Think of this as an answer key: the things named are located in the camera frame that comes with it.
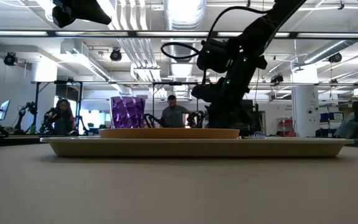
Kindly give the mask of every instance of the wooden tray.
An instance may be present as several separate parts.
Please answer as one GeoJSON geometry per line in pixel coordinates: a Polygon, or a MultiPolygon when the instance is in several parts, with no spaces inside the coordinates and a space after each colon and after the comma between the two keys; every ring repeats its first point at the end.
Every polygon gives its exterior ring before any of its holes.
{"type": "Polygon", "coordinates": [[[65,157],[334,157],[346,139],[42,138],[65,157]]]}
{"type": "Polygon", "coordinates": [[[102,138],[114,139],[236,139],[238,129],[213,128],[120,128],[102,129],[102,138]]]}

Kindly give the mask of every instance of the desk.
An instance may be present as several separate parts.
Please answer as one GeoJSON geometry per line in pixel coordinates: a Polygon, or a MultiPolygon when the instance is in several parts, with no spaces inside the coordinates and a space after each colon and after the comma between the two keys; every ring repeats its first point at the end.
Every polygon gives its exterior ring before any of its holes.
{"type": "Polygon", "coordinates": [[[355,224],[358,148],[334,159],[69,159],[0,147],[0,223],[355,224]]]}

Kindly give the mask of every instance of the long hair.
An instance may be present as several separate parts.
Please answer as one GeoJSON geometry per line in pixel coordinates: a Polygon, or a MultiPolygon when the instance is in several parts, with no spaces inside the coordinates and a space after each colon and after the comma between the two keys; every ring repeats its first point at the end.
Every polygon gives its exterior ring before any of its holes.
{"type": "Polygon", "coordinates": [[[57,113],[58,117],[61,117],[63,119],[70,119],[70,118],[74,117],[73,111],[71,110],[70,102],[66,99],[60,99],[57,101],[56,113],[57,113]],[[67,109],[65,111],[61,111],[61,109],[60,109],[60,105],[63,102],[65,102],[67,105],[67,109]]]}

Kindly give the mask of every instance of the white wall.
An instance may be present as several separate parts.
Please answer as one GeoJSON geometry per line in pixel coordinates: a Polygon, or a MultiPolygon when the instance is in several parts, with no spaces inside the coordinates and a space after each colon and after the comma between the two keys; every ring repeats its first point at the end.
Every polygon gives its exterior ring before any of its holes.
{"type": "MultiPolygon", "coordinates": [[[[0,121],[3,126],[14,126],[14,121],[18,115],[18,107],[27,102],[35,101],[35,85],[31,84],[32,72],[18,66],[5,66],[0,59],[0,105],[6,100],[11,104],[4,121],[0,121]]],[[[42,116],[46,108],[53,106],[53,97],[55,96],[54,85],[46,87],[39,95],[39,114],[37,117],[37,129],[40,128],[42,116]]],[[[33,116],[27,111],[22,120],[22,129],[27,129],[33,121],[33,116]]]]}

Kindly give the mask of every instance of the woman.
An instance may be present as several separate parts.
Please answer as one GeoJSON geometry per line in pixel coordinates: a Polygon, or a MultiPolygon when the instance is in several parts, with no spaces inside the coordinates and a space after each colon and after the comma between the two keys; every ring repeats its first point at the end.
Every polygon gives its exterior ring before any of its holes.
{"type": "Polygon", "coordinates": [[[70,107],[70,102],[60,99],[56,104],[57,120],[55,121],[55,134],[66,135],[75,130],[75,119],[70,107]]]}

